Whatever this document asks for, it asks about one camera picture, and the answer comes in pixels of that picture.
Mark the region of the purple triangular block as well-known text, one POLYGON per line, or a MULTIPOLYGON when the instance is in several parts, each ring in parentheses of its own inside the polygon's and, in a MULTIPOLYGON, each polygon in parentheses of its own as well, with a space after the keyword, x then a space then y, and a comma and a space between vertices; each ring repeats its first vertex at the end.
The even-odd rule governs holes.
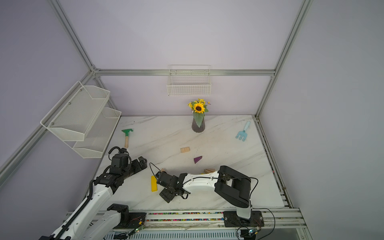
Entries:
POLYGON ((194 163, 198 163, 203 157, 202 156, 199 156, 199 157, 196 157, 194 158, 194 163))

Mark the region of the wooden rectangular block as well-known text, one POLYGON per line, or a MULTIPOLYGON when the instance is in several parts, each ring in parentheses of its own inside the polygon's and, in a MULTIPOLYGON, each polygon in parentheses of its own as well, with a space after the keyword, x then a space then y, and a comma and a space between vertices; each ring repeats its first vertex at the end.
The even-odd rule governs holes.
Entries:
POLYGON ((181 153, 187 153, 190 150, 191 150, 190 147, 184 147, 184 148, 181 148, 181 153))

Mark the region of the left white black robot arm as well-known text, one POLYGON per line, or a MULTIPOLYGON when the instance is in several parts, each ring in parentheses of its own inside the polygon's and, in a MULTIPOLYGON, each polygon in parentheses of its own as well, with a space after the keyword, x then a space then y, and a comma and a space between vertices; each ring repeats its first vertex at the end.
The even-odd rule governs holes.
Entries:
POLYGON ((125 154, 113 157, 112 164, 90 182, 88 196, 76 210, 50 236, 41 240, 102 240, 113 229, 132 229, 129 234, 117 237, 128 239, 144 227, 145 213, 130 213, 129 207, 111 204, 102 218, 92 224, 101 207, 109 200, 124 180, 147 168, 148 161, 139 157, 131 161, 125 154))

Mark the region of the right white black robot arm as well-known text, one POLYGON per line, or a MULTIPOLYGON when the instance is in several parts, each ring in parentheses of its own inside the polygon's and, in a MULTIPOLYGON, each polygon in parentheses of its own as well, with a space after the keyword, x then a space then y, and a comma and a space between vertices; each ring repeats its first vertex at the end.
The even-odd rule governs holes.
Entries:
POLYGON ((160 196, 170 203, 175 197, 187 199, 191 194, 201 191, 213 191, 236 207, 241 220, 250 220, 252 179, 228 166, 220 166, 218 171, 193 175, 183 173, 172 176, 165 171, 155 174, 157 185, 164 189, 160 196))

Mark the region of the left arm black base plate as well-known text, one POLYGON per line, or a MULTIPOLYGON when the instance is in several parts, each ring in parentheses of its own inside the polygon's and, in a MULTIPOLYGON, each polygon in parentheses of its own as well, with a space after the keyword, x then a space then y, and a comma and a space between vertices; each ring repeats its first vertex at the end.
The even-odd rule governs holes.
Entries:
POLYGON ((118 213, 117 223, 113 223, 113 229, 138 229, 144 226, 147 214, 138 213, 118 213))

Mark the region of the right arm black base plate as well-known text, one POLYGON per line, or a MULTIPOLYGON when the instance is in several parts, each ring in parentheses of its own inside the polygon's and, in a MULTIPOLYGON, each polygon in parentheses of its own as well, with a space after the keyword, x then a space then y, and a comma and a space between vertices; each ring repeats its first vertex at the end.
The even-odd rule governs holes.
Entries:
POLYGON ((224 225, 226 228, 234 227, 264 227, 264 218, 261 211, 252 211, 249 219, 240 218, 236 211, 224 211, 224 225))

